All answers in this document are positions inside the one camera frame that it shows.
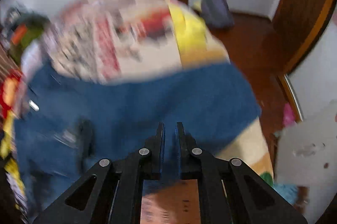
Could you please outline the dark blue bag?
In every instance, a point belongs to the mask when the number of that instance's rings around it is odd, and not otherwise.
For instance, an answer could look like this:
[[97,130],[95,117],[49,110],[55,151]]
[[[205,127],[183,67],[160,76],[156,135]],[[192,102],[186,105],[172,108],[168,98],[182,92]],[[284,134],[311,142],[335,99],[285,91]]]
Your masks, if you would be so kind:
[[201,17],[209,28],[231,28],[235,24],[227,0],[201,0]]

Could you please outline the white perforated board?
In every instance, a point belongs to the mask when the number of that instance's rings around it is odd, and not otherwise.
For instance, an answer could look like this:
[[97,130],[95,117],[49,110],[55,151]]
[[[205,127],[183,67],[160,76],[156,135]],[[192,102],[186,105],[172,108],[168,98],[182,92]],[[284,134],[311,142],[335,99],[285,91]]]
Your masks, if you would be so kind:
[[336,194],[336,101],[281,131],[275,181],[309,188],[304,217],[315,223]]

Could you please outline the newspaper print bedspread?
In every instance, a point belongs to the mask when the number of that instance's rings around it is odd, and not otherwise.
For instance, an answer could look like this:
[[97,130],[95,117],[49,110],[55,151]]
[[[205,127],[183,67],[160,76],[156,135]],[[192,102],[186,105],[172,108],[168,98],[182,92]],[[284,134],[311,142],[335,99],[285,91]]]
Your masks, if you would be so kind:
[[[45,64],[64,77],[101,85],[233,65],[204,22],[172,0],[76,0],[51,21],[31,49],[37,55],[27,57],[31,67],[21,117],[33,106],[26,98],[28,84]],[[274,172],[260,116],[213,154],[224,160],[243,159],[272,184]],[[196,183],[181,182],[177,176],[160,188],[162,178],[144,184],[142,223],[198,223]]]

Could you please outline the brown wooden door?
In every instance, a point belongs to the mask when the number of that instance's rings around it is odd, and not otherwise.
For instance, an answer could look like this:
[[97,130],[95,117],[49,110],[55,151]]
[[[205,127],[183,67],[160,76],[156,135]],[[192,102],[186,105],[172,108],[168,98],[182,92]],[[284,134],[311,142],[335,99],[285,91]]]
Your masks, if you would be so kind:
[[283,74],[292,73],[314,49],[332,17],[336,0],[280,0],[273,28],[285,50]]

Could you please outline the yellow blanket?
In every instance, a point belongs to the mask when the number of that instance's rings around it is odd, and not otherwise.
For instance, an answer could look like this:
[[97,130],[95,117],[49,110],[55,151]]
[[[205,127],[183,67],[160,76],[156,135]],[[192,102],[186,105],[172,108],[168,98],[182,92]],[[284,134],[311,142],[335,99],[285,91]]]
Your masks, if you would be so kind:
[[12,110],[9,110],[2,127],[3,137],[1,138],[1,159],[5,160],[4,169],[6,180],[10,185],[11,193],[14,195],[15,207],[25,214],[27,211],[27,198],[17,164],[14,120],[15,114]]

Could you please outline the blue denim jacket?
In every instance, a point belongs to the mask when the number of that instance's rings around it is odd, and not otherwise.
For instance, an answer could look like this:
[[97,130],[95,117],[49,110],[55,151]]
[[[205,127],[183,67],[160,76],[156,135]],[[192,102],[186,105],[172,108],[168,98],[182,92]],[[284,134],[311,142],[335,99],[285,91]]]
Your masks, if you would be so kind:
[[14,123],[28,216],[34,218],[100,159],[123,159],[165,126],[162,188],[177,179],[176,125],[219,152],[260,116],[250,84],[230,63],[150,81],[101,85],[45,64],[28,84],[33,106]]

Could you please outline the pile of clothes and boxes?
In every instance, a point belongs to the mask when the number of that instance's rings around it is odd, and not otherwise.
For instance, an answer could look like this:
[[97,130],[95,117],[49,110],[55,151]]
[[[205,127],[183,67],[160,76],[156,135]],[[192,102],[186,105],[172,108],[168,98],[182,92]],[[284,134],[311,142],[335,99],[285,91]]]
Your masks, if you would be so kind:
[[1,46],[17,64],[26,48],[44,32],[50,20],[40,13],[29,11],[23,5],[10,7],[1,24]]

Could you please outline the red plush toy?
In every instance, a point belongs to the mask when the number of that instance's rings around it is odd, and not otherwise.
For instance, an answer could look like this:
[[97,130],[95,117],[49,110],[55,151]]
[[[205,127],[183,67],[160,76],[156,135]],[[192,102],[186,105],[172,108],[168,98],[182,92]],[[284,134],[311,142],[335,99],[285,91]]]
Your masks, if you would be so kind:
[[20,70],[12,69],[9,75],[1,83],[1,117],[6,119],[9,111],[15,104],[16,93],[22,81],[23,73]]

